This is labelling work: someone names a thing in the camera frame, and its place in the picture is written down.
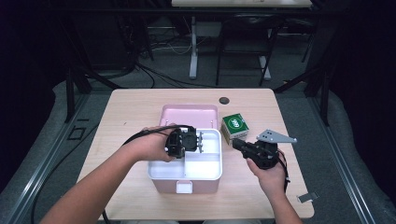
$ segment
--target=wooden table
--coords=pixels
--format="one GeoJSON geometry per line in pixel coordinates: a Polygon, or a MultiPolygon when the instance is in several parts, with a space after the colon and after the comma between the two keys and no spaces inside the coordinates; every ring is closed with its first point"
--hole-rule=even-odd
{"type": "MultiPolygon", "coordinates": [[[[164,105],[215,105],[221,118],[241,113],[249,127],[248,142],[265,129],[288,135],[276,98],[267,89],[156,89],[113,91],[80,180],[134,133],[156,126],[164,105]],[[222,105],[220,97],[230,103],[222,105]]],[[[296,196],[307,193],[304,179],[291,144],[279,144],[287,155],[291,183],[287,195],[302,218],[312,217],[312,203],[299,203],[296,196]]],[[[148,177],[148,163],[138,162],[126,176],[106,207],[110,219],[209,220],[235,218],[272,218],[272,208],[248,169],[242,154],[222,138],[223,173],[217,193],[161,194],[148,177]]]]}

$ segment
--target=person's arm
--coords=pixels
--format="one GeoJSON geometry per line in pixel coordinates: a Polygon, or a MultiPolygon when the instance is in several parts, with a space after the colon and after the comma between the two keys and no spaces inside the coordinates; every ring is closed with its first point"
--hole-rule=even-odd
{"type": "MultiPolygon", "coordinates": [[[[284,158],[282,154],[279,153],[279,156],[283,161],[284,158]]],[[[283,189],[285,184],[285,172],[282,165],[278,163],[271,169],[262,170],[253,160],[247,159],[247,166],[250,171],[259,178],[262,191],[264,191],[274,210],[276,224],[303,223],[291,206],[283,189]]]]}
{"type": "MultiPolygon", "coordinates": [[[[172,131],[169,129],[162,133],[169,134],[172,131]]],[[[67,191],[41,222],[95,223],[136,162],[173,159],[164,150],[167,138],[165,134],[152,133],[120,147],[111,157],[67,191]]]]}

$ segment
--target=green box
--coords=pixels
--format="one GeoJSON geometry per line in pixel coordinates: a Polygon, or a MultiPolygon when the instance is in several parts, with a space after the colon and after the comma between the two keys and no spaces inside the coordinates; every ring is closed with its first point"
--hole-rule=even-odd
{"type": "Polygon", "coordinates": [[[224,117],[221,122],[221,132],[227,144],[230,145],[234,138],[246,140],[248,136],[248,125],[241,114],[224,117]]]}

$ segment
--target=gray carpet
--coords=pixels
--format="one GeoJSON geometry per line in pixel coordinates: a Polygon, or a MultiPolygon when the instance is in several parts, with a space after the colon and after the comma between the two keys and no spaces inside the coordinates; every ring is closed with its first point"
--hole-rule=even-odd
{"type": "MultiPolygon", "coordinates": [[[[278,39],[276,51],[270,62],[270,71],[273,79],[269,82],[264,82],[264,88],[276,88],[283,84],[283,80],[296,77],[304,71],[305,64],[300,63],[300,60],[306,47],[305,40],[304,37],[299,36],[285,36],[278,39]]],[[[215,83],[215,43],[215,39],[206,39],[200,45],[198,78],[196,80],[189,79],[190,51],[187,54],[176,54],[171,49],[155,50],[154,61],[140,59],[140,62],[147,67],[161,71],[169,77],[193,84],[183,84],[184,87],[207,88],[215,83]]],[[[154,88],[175,87],[164,82],[158,76],[154,76],[154,79],[154,88]]],[[[126,88],[149,88],[151,86],[151,78],[138,69],[128,76],[111,80],[126,88]]],[[[220,86],[258,88],[258,82],[259,77],[222,77],[220,86]]],[[[110,90],[95,80],[91,80],[91,83],[94,91],[88,98],[79,97],[79,99],[86,99],[86,103],[81,106],[78,115],[67,130],[65,139],[60,145],[60,153],[56,161],[59,161],[62,156],[78,144],[78,139],[82,132],[86,136],[92,127],[100,121],[110,90]]],[[[276,99],[290,136],[297,137],[299,140],[294,149],[307,188],[310,192],[314,191],[319,195],[319,198],[313,201],[315,215],[304,222],[361,223],[361,219],[335,166],[326,135],[321,130],[319,121],[315,117],[317,111],[310,104],[310,99],[304,97],[303,89],[304,83],[301,83],[285,93],[277,94],[276,99]]],[[[29,183],[31,176],[35,173],[36,167],[51,150],[53,142],[64,127],[66,110],[64,83],[57,86],[54,91],[57,94],[57,102],[46,126],[19,171],[0,195],[0,220],[8,220],[7,218],[12,215],[13,208],[18,204],[18,199],[22,195],[25,186],[29,183]]],[[[362,196],[373,213],[375,221],[377,223],[396,223],[394,206],[376,186],[369,171],[364,163],[361,162],[353,145],[353,137],[350,132],[347,115],[342,103],[333,94],[331,94],[329,108],[329,122],[332,132],[346,157],[351,172],[356,177],[362,196]]],[[[94,132],[95,130],[63,161],[42,188],[35,207],[35,222],[42,218],[51,205],[76,183],[94,132]]],[[[22,223],[30,222],[30,209],[25,214],[21,214],[21,220],[22,223]]],[[[264,220],[263,223],[272,223],[272,220],[264,220]]]]}

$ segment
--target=person's left hand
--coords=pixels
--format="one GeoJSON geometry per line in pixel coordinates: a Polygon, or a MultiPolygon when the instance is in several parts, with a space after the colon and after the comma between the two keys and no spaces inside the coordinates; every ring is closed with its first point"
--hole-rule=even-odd
{"type": "MultiPolygon", "coordinates": [[[[155,130],[158,128],[161,128],[161,126],[144,128],[143,130],[155,130]]],[[[123,147],[134,153],[134,158],[137,161],[172,161],[174,157],[168,156],[164,148],[166,139],[173,130],[166,129],[160,133],[150,133],[138,137],[123,147]]]]}

